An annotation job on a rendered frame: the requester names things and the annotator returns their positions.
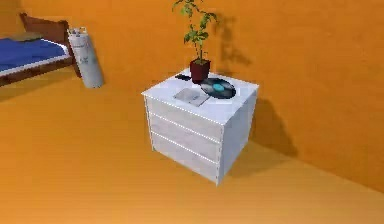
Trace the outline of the brown bed with blue cover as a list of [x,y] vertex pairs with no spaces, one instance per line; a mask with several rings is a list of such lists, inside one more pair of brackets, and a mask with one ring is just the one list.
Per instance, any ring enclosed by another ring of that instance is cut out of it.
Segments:
[[68,66],[81,77],[68,40],[66,20],[52,21],[27,13],[19,16],[24,32],[40,33],[43,37],[26,42],[10,37],[0,39],[0,87]]

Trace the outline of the grey flat book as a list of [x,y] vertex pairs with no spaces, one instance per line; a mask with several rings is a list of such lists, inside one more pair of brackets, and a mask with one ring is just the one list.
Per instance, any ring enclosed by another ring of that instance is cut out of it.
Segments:
[[196,89],[185,88],[174,95],[174,98],[184,103],[199,107],[210,98],[209,95]]

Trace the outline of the white chest of drawers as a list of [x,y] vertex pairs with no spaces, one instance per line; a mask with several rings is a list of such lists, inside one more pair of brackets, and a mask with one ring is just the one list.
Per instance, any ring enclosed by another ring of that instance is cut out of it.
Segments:
[[190,76],[190,70],[142,93],[152,149],[218,184],[248,142],[258,86],[226,76],[236,90],[234,97],[209,97],[196,105],[176,98],[204,94],[182,75]]

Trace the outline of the green plant in red pot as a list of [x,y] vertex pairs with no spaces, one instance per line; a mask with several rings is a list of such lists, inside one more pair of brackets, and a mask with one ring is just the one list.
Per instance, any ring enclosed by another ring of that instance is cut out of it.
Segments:
[[202,10],[196,0],[175,0],[172,10],[180,8],[180,13],[187,18],[188,30],[183,36],[183,43],[190,44],[196,53],[196,58],[189,64],[192,82],[201,83],[208,77],[211,61],[204,57],[204,42],[209,37],[208,24],[217,22],[218,17],[213,12]]

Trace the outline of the white cylindrical bin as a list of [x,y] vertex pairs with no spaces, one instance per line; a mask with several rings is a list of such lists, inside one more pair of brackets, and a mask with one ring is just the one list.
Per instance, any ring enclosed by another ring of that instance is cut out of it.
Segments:
[[102,72],[91,38],[85,27],[69,28],[68,40],[86,88],[99,88],[104,84]]

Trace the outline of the olive green pillow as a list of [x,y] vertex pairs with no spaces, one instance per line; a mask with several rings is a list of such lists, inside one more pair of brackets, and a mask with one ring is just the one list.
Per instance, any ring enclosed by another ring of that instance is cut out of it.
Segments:
[[26,41],[34,41],[41,39],[43,37],[42,34],[36,33],[36,32],[24,32],[15,34],[10,37],[11,40],[18,41],[18,42],[26,42]]

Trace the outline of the black vinyl record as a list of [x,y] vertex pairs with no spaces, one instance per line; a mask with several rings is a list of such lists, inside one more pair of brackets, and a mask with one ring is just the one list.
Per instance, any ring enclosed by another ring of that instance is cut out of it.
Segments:
[[200,83],[201,89],[211,97],[230,99],[236,95],[235,87],[220,78],[207,78]]

